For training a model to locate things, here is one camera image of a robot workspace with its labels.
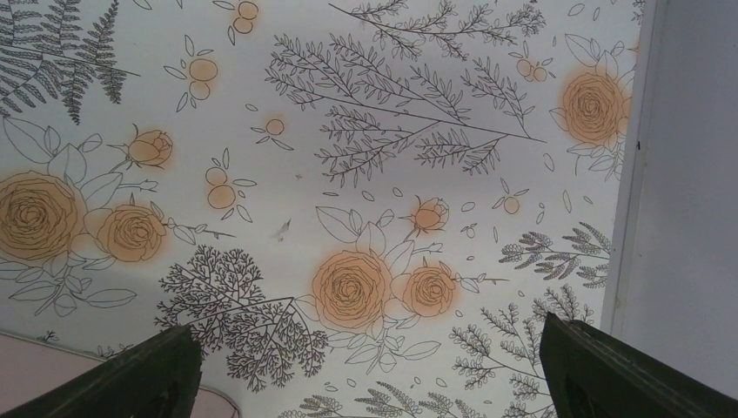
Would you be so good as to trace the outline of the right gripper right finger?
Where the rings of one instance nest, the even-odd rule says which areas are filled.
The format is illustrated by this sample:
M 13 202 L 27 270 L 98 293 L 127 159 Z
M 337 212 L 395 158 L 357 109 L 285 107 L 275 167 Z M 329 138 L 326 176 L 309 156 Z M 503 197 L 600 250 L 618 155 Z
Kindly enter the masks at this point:
M 540 360 L 559 417 L 735 417 L 737 401 L 588 325 L 548 313 Z

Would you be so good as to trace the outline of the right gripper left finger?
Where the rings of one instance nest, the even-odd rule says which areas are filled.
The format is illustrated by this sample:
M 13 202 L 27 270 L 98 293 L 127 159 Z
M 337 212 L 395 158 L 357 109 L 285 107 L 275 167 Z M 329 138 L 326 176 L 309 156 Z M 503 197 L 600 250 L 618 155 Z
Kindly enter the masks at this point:
M 3 417 L 189 417 L 201 381 L 201 346 L 171 327 Z

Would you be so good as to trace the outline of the metal tray with light pieces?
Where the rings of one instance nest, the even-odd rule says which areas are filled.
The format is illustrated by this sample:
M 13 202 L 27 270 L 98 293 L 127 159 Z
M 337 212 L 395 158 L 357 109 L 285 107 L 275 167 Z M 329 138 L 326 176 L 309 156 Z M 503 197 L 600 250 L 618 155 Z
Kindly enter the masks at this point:
M 108 361 L 35 340 L 1 336 L 1 415 Z M 221 394 L 199 385 L 189 417 L 239 417 Z

